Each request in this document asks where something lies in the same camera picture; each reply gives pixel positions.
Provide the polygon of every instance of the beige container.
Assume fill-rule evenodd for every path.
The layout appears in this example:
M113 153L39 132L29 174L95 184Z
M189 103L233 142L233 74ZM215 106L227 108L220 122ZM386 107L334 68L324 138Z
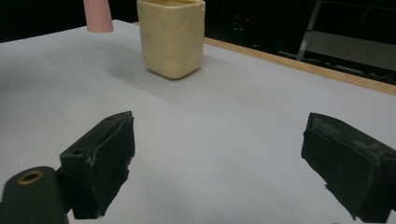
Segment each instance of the beige container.
M181 78L201 66L205 1L137 0L137 13L148 70Z

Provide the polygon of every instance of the metal screw hole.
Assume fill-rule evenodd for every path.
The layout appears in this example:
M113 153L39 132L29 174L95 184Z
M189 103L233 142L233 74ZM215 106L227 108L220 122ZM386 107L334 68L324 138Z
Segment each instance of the metal screw hole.
M20 185L31 184L31 183L36 182L37 180L41 179L41 177L43 177L43 175L44 175L44 173L41 171L31 171L29 173L22 175L18 179L18 184L20 184Z

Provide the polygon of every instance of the white tabletop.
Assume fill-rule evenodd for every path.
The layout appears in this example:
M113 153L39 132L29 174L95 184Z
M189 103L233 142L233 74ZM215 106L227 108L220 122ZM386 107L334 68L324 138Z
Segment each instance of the white tabletop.
M396 148L395 96L211 46L171 81L145 69L137 26L114 26L0 44L1 191L132 110L130 179L102 219L70 223L361 223L301 158L303 132L316 112Z

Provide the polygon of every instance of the table edge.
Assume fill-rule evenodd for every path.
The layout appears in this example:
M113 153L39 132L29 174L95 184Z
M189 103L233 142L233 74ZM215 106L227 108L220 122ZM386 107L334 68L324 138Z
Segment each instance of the table edge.
M314 74L320 77L326 77L333 80L345 82L355 86L363 87L373 91L383 92L389 95L396 96L396 86L385 82L375 81L365 77L357 77L347 73L335 71L329 68L320 67L310 63L303 63L293 59L284 58L274 54L258 51L255 49L249 49L234 44L226 43L220 40L205 37L205 44L214 46L221 49L227 49L234 52L242 53L257 59L261 59L271 63L277 63L293 69L301 70L310 74Z

